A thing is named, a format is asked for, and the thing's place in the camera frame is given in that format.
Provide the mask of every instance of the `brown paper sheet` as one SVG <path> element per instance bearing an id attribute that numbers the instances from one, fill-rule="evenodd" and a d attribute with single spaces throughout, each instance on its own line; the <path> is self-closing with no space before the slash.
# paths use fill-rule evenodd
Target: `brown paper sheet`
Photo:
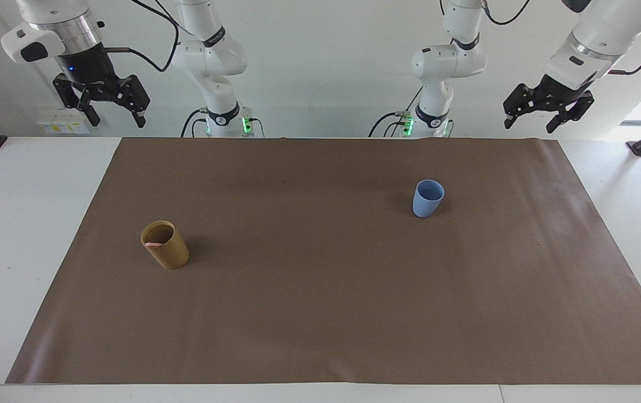
<path id="1" fill-rule="evenodd" d="M 641 288 L 555 141 L 126 138 L 7 382 L 641 383 Z"/>

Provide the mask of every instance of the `tan cylinder cup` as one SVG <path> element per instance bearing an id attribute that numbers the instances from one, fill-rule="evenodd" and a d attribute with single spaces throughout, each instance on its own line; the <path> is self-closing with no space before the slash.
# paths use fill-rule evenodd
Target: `tan cylinder cup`
<path id="1" fill-rule="evenodd" d="M 165 269 L 180 269 L 188 262 L 188 248 L 176 227 L 168 221 L 149 224 L 141 233 L 141 243 Z"/>

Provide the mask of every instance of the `white table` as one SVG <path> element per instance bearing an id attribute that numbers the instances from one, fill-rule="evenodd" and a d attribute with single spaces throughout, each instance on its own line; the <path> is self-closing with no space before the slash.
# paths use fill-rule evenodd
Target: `white table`
<path id="1" fill-rule="evenodd" d="M 119 141 L 10 138 L 0 150 L 0 401 L 641 401 L 641 386 L 2 386 Z M 641 159 L 622 144 L 562 146 L 641 283 Z"/>

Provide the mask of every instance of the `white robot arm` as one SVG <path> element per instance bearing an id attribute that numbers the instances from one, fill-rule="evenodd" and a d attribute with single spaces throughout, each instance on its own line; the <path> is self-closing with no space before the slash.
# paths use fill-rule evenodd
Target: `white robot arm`
<path id="1" fill-rule="evenodd" d="M 569 120 L 581 119 L 594 103 L 587 87 L 606 76 L 641 34 L 641 2 L 562 1 L 571 10 L 580 12 L 581 19 L 546 64 L 540 84 L 531 89 L 520 84 L 505 100 L 507 129 L 517 117 L 536 110 L 559 113 L 546 125 L 549 133 Z"/>
<path id="2" fill-rule="evenodd" d="M 200 88 L 210 117 L 208 133 L 246 135 L 250 112 L 238 102 L 233 86 L 224 77 L 246 70 L 246 51 L 226 33 L 211 0 L 176 0 L 176 4 L 182 25 L 197 39 L 182 41 L 172 63 Z"/>
<path id="3" fill-rule="evenodd" d="M 16 0 L 24 22 L 2 36 L 6 53 L 17 63 L 54 57 L 64 73 L 53 81 L 68 108 L 100 122 L 92 101 L 114 102 L 131 112 L 139 128 L 151 99 L 138 77 L 116 76 L 102 44 L 100 29 L 84 0 Z"/>
<path id="4" fill-rule="evenodd" d="M 452 36 L 451 44 L 430 46 L 413 57 L 413 72 L 422 80 L 423 92 L 408 135 L 431 137 L 441 133 L 454 97 L 446 80 L 474 76 L 486 67 L 487 55 L 479 41 L 483 16 L 481 0 L 450 0 L 443 24 Z"/>

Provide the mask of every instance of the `blue cup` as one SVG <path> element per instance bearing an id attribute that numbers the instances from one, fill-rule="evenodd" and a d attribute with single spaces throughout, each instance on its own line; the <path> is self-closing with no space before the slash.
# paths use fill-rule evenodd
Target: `blue cup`
<path id="1" fill-rule="evenodd" d="M 435 212 L 445 196 L 445 188 L 437 181 L 426 179 L 417 184 L 412 211 L 420 218 L 427 218 Z"/>

